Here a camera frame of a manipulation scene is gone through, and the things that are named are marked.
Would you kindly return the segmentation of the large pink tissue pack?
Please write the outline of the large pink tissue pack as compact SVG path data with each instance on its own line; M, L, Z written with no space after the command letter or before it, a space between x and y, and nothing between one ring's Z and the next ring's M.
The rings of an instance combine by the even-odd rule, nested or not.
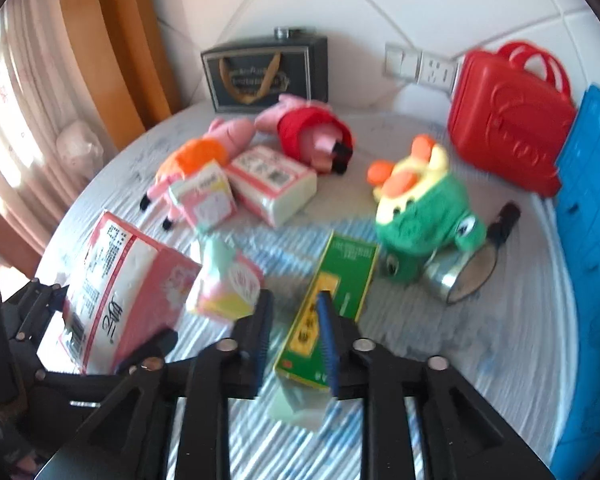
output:
M201 270L173 247L102 212L73 266L62 344L83 374L109 374L179 321Z

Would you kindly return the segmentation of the pastel tissue packet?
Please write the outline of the pastel tissue packet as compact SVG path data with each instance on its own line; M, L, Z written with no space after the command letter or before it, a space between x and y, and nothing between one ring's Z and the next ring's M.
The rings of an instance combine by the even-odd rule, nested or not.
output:
M188 312L227 321L253 313L264 280L253 261L216 236L195 240L189 256L201 269L185 303Z

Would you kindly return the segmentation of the green medicine box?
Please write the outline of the green medicine box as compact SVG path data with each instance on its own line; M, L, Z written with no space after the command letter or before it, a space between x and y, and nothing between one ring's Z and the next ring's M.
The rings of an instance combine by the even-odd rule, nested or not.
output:
M337 232L330 234L301 306L275 362L275 372L303 386L332 384L342 330L336 322L361 316L379 248Z

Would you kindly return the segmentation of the black umbrella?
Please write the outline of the black umbrella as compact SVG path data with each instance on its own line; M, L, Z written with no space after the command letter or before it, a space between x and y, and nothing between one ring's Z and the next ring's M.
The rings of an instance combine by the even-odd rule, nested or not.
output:
M506 203L486 231L486 239L496 248L506 243L518 223L521 211L515 202Z

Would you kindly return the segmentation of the green frog hood duck plush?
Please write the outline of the green frog hood duck plush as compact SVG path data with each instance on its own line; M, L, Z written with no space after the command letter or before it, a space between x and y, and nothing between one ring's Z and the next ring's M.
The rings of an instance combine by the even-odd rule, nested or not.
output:
M471 209L464 183L431 136L415 136L398 162L376 160L366 179L377 202L381 270L388 278L411 285L437 252L449 246L473 252L486 240L486 225Z

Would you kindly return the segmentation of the pink white tissue pack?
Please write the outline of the pink white tissue pack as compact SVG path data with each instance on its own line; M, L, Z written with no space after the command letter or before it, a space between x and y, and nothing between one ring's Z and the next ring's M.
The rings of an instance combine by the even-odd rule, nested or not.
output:
M238 200L269 226L279 228L317 192L317 173L265 145L249 148L226 167Z

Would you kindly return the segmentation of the orange dress pig plush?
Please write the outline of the orange dress pig plush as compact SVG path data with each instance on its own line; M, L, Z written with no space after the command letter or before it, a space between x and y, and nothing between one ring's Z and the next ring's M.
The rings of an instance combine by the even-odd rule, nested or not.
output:
M167 197L169 187L193 176L209 162L217 162L225 167L250 145L254 136L255 127L249 118L215 118L200 138L188 140L166 157L155 173L152 185L140 200L140 210L146 211L153 202L166 200L169 212L162 222L162 228L170 231L181 214Z

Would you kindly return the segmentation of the red dress pig plush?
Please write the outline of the red dress pig plush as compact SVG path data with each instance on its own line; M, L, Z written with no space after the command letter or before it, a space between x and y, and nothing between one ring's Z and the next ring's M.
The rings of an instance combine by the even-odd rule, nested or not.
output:
M351 129L326 104L282 94L254 119L261 133L277 136L286 156L317 174L345 174L354 152Z

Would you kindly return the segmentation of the small colourful tissue pack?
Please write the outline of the small colourful tissue pack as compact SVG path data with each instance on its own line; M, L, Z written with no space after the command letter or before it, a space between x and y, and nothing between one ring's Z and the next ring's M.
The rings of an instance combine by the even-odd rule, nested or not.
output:
M167 191L170 222L185 220L198 233L210 232L237 211L226 174L212 160L185 180L170 185Z

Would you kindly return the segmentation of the blue striped bed sheet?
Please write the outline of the blue striped bed sheet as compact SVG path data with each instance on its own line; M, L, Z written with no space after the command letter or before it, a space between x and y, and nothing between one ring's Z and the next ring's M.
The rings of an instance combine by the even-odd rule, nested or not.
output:
M233 476L355 479L361 465L361 403L337 401L327 388L286 378L277 370L277 359L314 285L333 292L340 307L351 302L340 266L355 263L362 245L377 240L368 166L406 155L420 133L444 142L445 131L394 113L343 110L356 142L349 169L340 177L320 178L316 195L285 224L273 228L242 208L208 233L199 234L185 222L164 231L164 207L141 210L140 197L162 160L202 133L213 118L210 104L197 104L121 151L65 215L37 274L45 283L67 282L103 211L190 257L214 242L237 249L261 269L274 296L275 318L259 396L230 405ZM551 460L565 428L576 374L573 293L554 205L459 160L452 161L452 170L483 221L493 221L508 203L520 210L490 278L464 300L445 304L419 284L383 274L385 260L377 257L363 268L366 295L359 329L399 356L445 356L539 458ZM329 269L328 259L338 267Z

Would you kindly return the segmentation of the white plastic bag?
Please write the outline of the white plastic bag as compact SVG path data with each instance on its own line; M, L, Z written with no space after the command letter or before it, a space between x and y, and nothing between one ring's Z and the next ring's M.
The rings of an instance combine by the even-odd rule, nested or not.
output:
M68 171L90 181L103 167L104 151L87 122L76 120L57 137L56 148Z

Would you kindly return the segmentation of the blue plastic storage crate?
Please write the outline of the blue plastic storage crate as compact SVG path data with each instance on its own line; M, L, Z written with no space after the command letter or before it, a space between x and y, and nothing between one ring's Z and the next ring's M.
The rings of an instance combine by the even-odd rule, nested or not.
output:
M576 386L552 460L558 479L600 462L600 87L585 91L558 158L557 230L576 302Z

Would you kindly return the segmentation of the red plastic suitcase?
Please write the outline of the red plastic suitcase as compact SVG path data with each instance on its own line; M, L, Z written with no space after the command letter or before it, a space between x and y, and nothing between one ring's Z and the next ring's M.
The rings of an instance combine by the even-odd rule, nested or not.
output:
M465 56L447 131L460 158L545 198L560 189L557 157L576 118L568 75L527 41Z

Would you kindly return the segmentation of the pink curtain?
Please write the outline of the pink curtain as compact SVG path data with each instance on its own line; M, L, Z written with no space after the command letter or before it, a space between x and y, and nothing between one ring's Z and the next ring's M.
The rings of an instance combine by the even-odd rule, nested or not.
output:
M94 179L63 166L62 130L87 122L103 167L113 152L61 49L59 18L59 0L6 0L0 8L0 213L35 252Z

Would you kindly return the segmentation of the dark gift bag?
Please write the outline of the dark gift bag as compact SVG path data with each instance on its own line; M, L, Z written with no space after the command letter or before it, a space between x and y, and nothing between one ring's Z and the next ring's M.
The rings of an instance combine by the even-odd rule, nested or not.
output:
M225 42L201 53L214 110L255 113L282 94L329 100L328 39L309 34L288 41L274 35Z

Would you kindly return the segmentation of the metal flask on bag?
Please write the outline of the metal flask on bag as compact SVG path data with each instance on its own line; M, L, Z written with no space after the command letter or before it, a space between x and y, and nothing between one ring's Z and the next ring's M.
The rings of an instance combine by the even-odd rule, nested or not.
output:
M278 41L288 41L305 36L309 31L303 27L276 26L274 37Z

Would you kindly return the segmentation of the white wall socket panel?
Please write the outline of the white wall socket panel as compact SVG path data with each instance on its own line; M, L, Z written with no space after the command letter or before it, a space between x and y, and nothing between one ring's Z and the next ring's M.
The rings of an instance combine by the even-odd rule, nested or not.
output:
M416 48L386 44L383 72L407 84L420 84L452 96L460 63Z

